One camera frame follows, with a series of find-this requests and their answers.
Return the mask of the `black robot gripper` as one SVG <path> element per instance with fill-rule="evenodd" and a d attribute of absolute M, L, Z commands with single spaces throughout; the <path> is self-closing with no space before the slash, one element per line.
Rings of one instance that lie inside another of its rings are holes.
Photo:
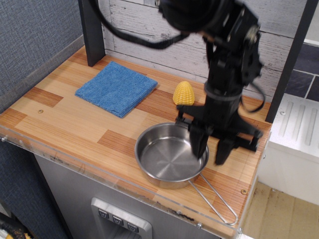
<path fill-rule="evenodd" d="M 188 124 L 192 153 L 197 159 L 204 154 L 210 136 L 219 139 L 216 165 L 223 165 L 234 148 L 257 150 L 263 133 L 239 116 L 240 101 L 240 95 L 220 99 L 207 96 L 204 105 L 176 107 L 176 120 Z"/>

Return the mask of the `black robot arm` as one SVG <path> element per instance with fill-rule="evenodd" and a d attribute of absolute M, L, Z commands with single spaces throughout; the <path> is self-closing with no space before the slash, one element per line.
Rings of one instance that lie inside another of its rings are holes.
<path fill-rule="evenodd" d="M 192 152 L 201 157 L 210 136 L 219 139 L 215 163 L 222 165 L 238 147 L 255 151 L 262 132 L 238 113 L 244 87 L 261 74 L 260 26 L 237 0 L 162 0 L 159 9 L 175 29 L 199 33 L 206 43 L 209 75 L 205 104 L 177 106 L 177 121 L 188 121 Z"/>

